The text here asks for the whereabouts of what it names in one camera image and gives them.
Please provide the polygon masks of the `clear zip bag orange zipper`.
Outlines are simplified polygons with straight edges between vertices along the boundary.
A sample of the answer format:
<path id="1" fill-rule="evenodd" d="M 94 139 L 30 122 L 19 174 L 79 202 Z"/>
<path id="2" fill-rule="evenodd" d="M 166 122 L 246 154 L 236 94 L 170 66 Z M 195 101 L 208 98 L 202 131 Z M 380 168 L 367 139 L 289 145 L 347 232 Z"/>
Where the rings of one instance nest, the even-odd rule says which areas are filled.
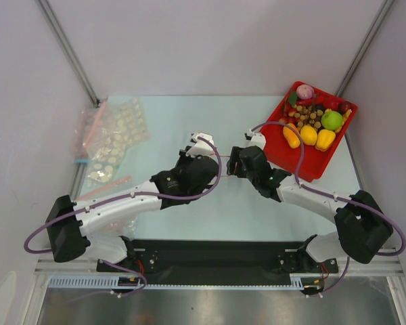
<path id="1" fill-rule="evenodd" d="M 237 177 L 238 168 L 238 157 L 235 155 L 222 155 L 221 158 L 225 159 L 225 164 L 223 167 L 224 175 L 223 177 Z"/>

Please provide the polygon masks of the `orange yellow mango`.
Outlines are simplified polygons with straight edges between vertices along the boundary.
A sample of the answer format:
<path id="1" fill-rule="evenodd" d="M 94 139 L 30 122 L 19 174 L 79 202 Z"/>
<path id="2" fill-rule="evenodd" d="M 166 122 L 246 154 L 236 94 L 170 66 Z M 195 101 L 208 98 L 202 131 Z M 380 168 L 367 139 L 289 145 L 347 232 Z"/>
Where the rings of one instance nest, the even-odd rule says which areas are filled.
<path id="1" fill-rule="evenodd" d="M 286 126 L 284 126 L 282 133 L 289 147 L 296 149 L 300 146 L 300 139 L 297 136 L 298 129 L 294 124 L 288 123 Z"/>

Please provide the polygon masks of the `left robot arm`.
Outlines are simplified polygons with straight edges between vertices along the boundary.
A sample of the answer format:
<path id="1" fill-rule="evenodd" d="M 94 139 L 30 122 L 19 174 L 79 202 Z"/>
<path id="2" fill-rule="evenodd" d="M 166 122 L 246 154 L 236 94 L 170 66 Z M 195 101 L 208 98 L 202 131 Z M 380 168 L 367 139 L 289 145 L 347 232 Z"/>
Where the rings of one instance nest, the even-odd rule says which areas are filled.
<path id="1" fill-rule="evenodd" d="M 180 151 L 174 168 L 118 196 L 80 202 L 71 201 L 68 195 L 57 198 L 45 221 L 54 261 L 64 263 L 86 256 L 109 261 L 121 271 L 130 270 L 135 264 L 131 241 L 108 228 L 140 213 L 199 199 L 204 190 L 213 187 L 211 181 L 219 174 L 213 153 L 209 146 L 188 146 Z"/>

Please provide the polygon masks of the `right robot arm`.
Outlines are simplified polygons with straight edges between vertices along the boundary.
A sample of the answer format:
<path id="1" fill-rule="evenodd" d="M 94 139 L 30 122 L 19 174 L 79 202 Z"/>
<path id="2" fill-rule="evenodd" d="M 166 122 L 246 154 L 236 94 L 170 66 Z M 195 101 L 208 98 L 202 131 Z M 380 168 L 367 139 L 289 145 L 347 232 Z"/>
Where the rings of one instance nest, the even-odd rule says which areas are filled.
<path id="1" fill-rule="evenodd" d="M 359 190 L 345 202 L 335 194 L 322 195 L 322 190 L 309 191 L 307 182 L 299 183 L 290 172 L 271 167 L 258 146 L 234 146 L 227 174 L 246 178 L 265 198 L 304 208 L 336 226 L 335 232 L 314 234 L 300 246 L 298 262 L 307 272 L 337 257 L 368 264 L 393 233 L 389 222 L 378 215 L 380 208 L 368 192 Z"/>

